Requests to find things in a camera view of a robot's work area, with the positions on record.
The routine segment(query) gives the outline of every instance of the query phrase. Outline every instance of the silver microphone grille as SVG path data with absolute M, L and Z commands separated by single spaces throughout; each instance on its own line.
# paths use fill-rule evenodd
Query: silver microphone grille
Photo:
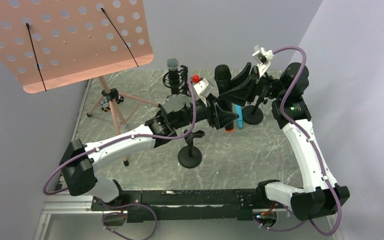
M 179 62 L 176 58 L 170 58 L 167 60 L 168 70 L 177 70 L 178 66 L 179 66 Z

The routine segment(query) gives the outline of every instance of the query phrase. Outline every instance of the metal frame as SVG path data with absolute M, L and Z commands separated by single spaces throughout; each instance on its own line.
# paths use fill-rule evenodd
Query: metal frame
M 80 109 L 77 116 L 77 121 L 75 125 L 75 129 L 73 131 L 73 135 L 71 140 L 74 140 L 77 129 L 79 126 L 80 118 L 83 113 L 83 108 L 85 105 L 86 98 L 89 93 L 89 88 L 91 85 L 91 80 L 87 82 L 86 89 L 84 91 L 83 99 L 80 104 Z M 44 202 L 43 209 L 41 211 L 41 215 L 39 221 L 37 223 L 36 231 L 33 237 L 33 240 L 45 240 L 45 236 L 48 230 L 49 222 L 52 214 L 99 214 L 103 215 L 106 213 L 113 212 L 111 211 L 92 211 L 91 206 L 93 203 L 93 196 L 89 194 L 84 194 L 81 196 L 71 196 L 68 192 L 61 192 L 55 195 L 48 196 Z M 266 208 L 253 209 L 253 212 L 264 212 L 267 211 Z M 283 208 L 277 208 L 276 211 L 285 211 Z M 329 228 L 332 229 L 335 224 L 337 215 L 327 216 L 326 219 L 329 224 Z M 331 236 L 333 240 L 343 240 L 341 228 Z

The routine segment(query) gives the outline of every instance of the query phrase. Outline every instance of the microphone head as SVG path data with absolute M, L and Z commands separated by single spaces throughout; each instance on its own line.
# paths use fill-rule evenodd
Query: microphone head
M 232 79 L 231 70 L 229 66 L 225 64 L 221 64 L 215 67 L 214 70 L 214 80 L 223 81 Z
M 179 66 L 179 62 L 176 58 L 170 58 L 167 60 L 168 70 L 177 70 L 178 66 Z

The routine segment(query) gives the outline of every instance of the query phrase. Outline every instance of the black round base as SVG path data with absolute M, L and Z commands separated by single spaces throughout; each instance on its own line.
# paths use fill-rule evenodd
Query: black round base
M 201 151 L 196 147 L 192 147 L 192 156 L 188 156 L 188 146 L 184 146 L 180 149 L 177 159 L 184 168 L 193 169 L 198 167 L 198 165 L 203 160 L 203 155 Z
M 257 125 L 263 121 L 264 115 L 260 108 L 257 108 L 255 113 L 252 114 L 253 109 L 254 105 L 248 105 L 242 108 L 242 118 L 243 121 L 247 124 Z

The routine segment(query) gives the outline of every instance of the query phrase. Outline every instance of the perforated metal panel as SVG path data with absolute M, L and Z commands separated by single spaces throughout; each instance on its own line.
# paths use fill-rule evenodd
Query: perforated metal panel
M 0 61 L 27 93 L 136 67 L 104 8 L 139 66 L 153 51 L 142 0 L 0 0 Z

